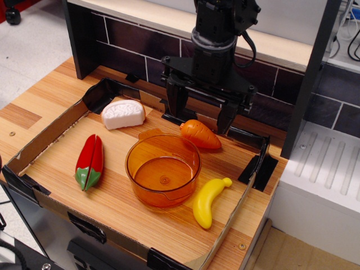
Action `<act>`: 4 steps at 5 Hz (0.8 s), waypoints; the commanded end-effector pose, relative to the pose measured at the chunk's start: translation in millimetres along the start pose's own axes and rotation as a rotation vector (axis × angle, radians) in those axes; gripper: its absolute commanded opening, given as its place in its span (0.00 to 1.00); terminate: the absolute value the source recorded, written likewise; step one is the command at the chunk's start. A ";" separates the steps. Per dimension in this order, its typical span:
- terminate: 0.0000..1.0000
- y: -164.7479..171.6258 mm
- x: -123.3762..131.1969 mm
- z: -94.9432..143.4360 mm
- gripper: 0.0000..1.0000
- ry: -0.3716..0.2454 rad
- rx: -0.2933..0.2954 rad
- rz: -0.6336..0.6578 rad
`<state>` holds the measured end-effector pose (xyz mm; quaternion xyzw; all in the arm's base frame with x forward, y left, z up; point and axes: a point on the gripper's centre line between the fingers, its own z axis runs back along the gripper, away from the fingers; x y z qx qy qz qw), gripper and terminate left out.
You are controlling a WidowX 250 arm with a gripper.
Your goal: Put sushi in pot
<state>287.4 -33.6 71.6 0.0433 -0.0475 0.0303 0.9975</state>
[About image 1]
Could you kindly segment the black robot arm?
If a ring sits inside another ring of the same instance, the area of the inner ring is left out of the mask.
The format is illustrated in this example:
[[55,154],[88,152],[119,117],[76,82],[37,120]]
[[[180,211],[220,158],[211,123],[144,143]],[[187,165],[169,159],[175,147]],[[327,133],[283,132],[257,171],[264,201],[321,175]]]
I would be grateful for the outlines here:
[[181,118],[189,95],[217,100],[222,104],[217,133],[225,134],[236,116],[251,110],[257,93],[257,88],[237,72],[255,60],[238,64],[235,50],[238,38],[243,37],[253,56],[257,55],[247,29],[257,24],[261,8],[256,1],[195,1],[194,5],[193,56],[161,59],[168,110],[173,117]]

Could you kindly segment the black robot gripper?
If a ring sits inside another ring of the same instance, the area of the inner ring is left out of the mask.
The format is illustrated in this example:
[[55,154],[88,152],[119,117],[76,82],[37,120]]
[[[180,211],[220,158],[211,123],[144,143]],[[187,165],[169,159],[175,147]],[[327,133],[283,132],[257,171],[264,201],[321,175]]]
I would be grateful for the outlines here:
[[257,89],[238,75],[234,66],[247,68],[255,59],[244,65],[235,62],[237,38],[234,35],[225,42],[215,42],[193,34],[192,57],[161,59],[165,66],[162,80],[166,82],[169,111],[173,116],[178,117],[185,108],[190,90],[225,101],[217,118],[217,134],[225,134],[237,114],[251,110]]

